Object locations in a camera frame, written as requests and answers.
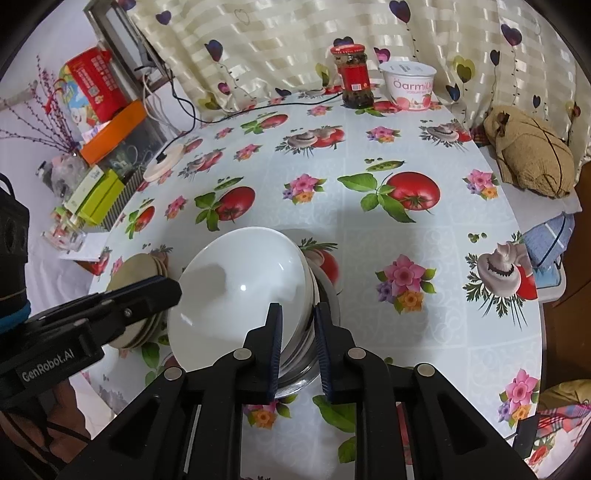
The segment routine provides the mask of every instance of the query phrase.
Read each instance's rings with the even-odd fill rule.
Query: pink flower print
[[[537,383],[537,378],[529,376],[522,368],[519,369],[513,382],[505,387],[505,392],[511,402],[509,413],[513,413],[522,405],[531,403],[531,394]]]
[[[370,130],[371,135],[375,138],[382,138],[382,137],[390,137],[394,130],[386,127],[376,127],[373,130]]]
[[[146,188],[148,188],[148,185],[150,185],[149,182],[143,180],[142,183],[139,184],[139,187],[137,189],[138,192],[143,192]]]
[[[392,282],[392,294],[395,297],[407,290],[421,291],[421,277],[424,273],[425,269],[406,255],[399,255],[392,265],[384,268],[384,274]]]
[[[179,211],[184,209],[185,204],[187,203],[187,199],[185,197],[183,197],[182,195],[180,197],[178,197],[173,203],[169,203],[168,204],[168,208],[166,209],[166,212],[164,213],[164,216],[166,217],[167,220],[172,220],[173,218],[175,218]]]
[[[291,192],[293,196],[299,195],[302,192],[313,192],[314,185],[316,185],[317,182],[318,179],[310,177],[307,173],[304,173],[301,177],[290,182]]]
[[[474,169],[472,170],[472,172],[470,172],[467,178],[470,181],[470,183],[476,185],[478,191],[493,187],[491,172],[487,173]]]
[[[123,265],[123,257],[119,257],[113,262],[113,266],[111,267],[111,278],[113,278],[113,275],[115,275],[117,270],[121,268],[121,265]]]
[[[224,138],[226,135],[228,135],[228,133],[232,132],[232,130],[234,129],[230,127],[226,127],[223,130],[220,130],[218,133],[216,133],[216,140]]]
[[[162,176],[161,176],[161,177],[158,179],[158,185],[162,185],[162,184],[163,184],[163,183],[166,181],[166,179],[167,179],[168,177],[170,177],[172,174],[173,174],[173,171],[172,171],[172,170],[167,170],[167,171],[165,171],[165,172],[162,174]]]
[[[234,155],[234,160],[248,160],[250,157],[252,157],[252,154],[258,152],[261,147],[262,145],[247,145],[242,150],[238,150],[236,152],[236,155]]]
[[[400,137],[400,130],[392,130],[386,127],[376,127],[366,133],[370,140],[377,140],[380,143],[390,143],[394,141],[394,137]]]
[[[314,108],[308,110],[308,115],[310,116],[320,116],[326,115],[326,112],[330,112],[332,110],[331,106],[326,105],[316,105]]]

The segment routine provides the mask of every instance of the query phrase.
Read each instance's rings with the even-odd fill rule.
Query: curtain
[[[591,160],[589,81],[524,0],[119,3],[205,119],[332,92],[330,47],[355,42],[366,46],[377,83],[383,61],[430,64],[434,93],[466,127],[481,124],[491,105],[515,105],[569,140],[577,171]]]

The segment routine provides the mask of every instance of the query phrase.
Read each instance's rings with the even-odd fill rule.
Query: beige pillow
[[[548,124],[514,106],[499,105],[484,127],[503,181],[548,197],[563,197],[573,189],[573,154]]]

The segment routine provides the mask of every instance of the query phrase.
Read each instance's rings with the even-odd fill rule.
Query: red jar lid
[[[339,45],[330,49],[330,52],[333,55],[342,55],[343,53],[361,53],[363,51],[365,51],[365,46],[359,43],[353,43],[351,45]]]

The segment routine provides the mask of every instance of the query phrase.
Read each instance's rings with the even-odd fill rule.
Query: black cable
[[[554,246],[556,245],[556,243],[558,243],[558,239],[560,238],[560,235],[562,235],[562,232],[564,230],[564,226],[566,225],[566,215],[564,216],[564,218],[562,219],[562,227],[560,227],[560,231],[558,232],[558,235],[556,235],[556,238],[554,239],[554,242],[552,242],[552,246],[548,249],[548,251],[546,252],[546,254],[544,255],[544,258],[542,258],[542,260],[540,261],[540,263],[538,263],[535,267],[539,268],[540,265],[542,263],[544,263],[544,260],[546,260],[546,258],[548,257],[548,255],[550,255],[550,252],[552,251],[552,249],[554,248]]]
[[[17,433],[23,438],[23,440],[25,440],[25,442],[27,442],[29,446],[33,450],[35,450],[39,454],[39,456],[43,458],[43,460],[45,460],[47,464],[50,465],[56,472],[59,472],[61,468],[65,467],[66,463],[63,460],[56,457],[51,452],[46,452],[45,450],[42,450],[42,448],[40,448],[39,445],[33,442],[30,439],[29,435],[23,432],[22,428],[20,428],[19,425],[12,419],[9,413],[5,413],[4,417],[8,420],[8,423],[10,423],[12,428],[15,429]]]
[[[64,427],[64,426],[59,425],[57,423],[53,423],[52,421],[48,421],[47,422],[47,428],[48,429],[51,429],[51,430],[56,430],[56,431],[61,432],[61,433],[64,433],[64,434],[68,435],[69,437],[73,437],[73,438],[75,438],[77,440],[80,440],[81,442],[90,443],[90,438],[85,437],[81,433],[78,433],[75,430],[69,429],[68,427]]]
[[[231,115],[225,116],[224,118],[220,118],[220,120],[214,120],[214,121],[212,121],[212,122],[208,122],[208,121],[206,121],[206,120],[201,120],[200,118],[199,118],[199,119],[197,119],[196,110],[195,110],[195,106],[193,105],[193,102],[191,102],[190,100],[188,100],[188,99],[186,99],[186,98],[181,98],[181,97],[179,97],[179,96],[177,95],[177,93],[176,93],[176,91],[175,91],[175,89],[174,89],[174,82],[173,82],[173,79],[172,79],[172,78],[171,78],[171,76],[168,74],[168,70],[165,70],[165,73],[166,73],[166,76],[167,76],[167,78],[168,78],[168,81],[170,82],[170,87],[171,87],[171,90],[172,90],[172,93],[173,93],[173,98],[174,98],[174,99],[175,99],[175,100],[178,102],[178,104],[179,104],[179,105],[180,105],[180,107],[183,109],[183,111],[184,111],[184,112],[185,112],[185,113],[186,113],[188,116],[190,116],[190,117],[192,117],[192,118],[193,118],[193,126],[191,127],[191,130],[188,130],[188,131],[186,131],[186,132],[183,132],[183,133],[181,133],[181,134],[177,135],[177,136],[176,136],[175,138],[173,138],[173,139],[172,139],[170,142],[168,142],[168,143],[166,144],[166,146],[165,146],[165,147],[162,149],[162,151],[161,151],[160,155],[163,155],[163,154],[164,154],[164,152],[166,151],[166,149],[167,149],[167,148],[168,148],[170,145],[172,145],[174,142],[176,142],[176,141],[177,141],[179,138],[183,138],[183,137],[185,137],[186,135],[188,135],[189,133],[191,133],[191,132],[192,132],[192,131],[195,129],[195,126],[196,126],[196,124],[197,124],[197,120],[199,120],[199,122],[201,122],[201,123],[203,123],[203,124],[213,125],[213,124],[218,124],[218,123],[220,123],[220,122],[223,122],[224,120],[230,120],[231,118],[234,118],[235,116],[238,116],[238,115],[242,115],[243,113],[246,113],[246,112],[253,112],[253,111],[255,111],[255,110],[263,110],[263,109],[265,109],[265,108],[276,108],[276,107],[277,107],[276,105],[262,105],[262,106],[257,106],[257,107],[251,108],[251,109],[249,109],[249,110],[245,110],[245,111],[240,111],[240,112],[233,113],[233,114],[231,114]],[[334,100],[335,98],[337,98],[337,97],[339,97],[339,96],[341,96],[341,95],[342,95],[342,93],[337,93],[336,95],[334,95],[334,96],[332,96],[332,97],[330,97],[330,98],[324,99],[324,100],[320,100],[319,102],[313,102],[313,103],[307,103],[307,102],[290,102],[290,103],[282,103],[282,105],[320,105],[321,103],[330,102],[331,100]],[[191,112],[189,112],[189,111],[188,111],[188,110],[187,110],[187,109],[184,107],[184,105],[183,105],[181,102],[188,103],[188,104],[191,106],[191,109],[193,110],[193,112],[192,112],[192,113],[191,113]]]

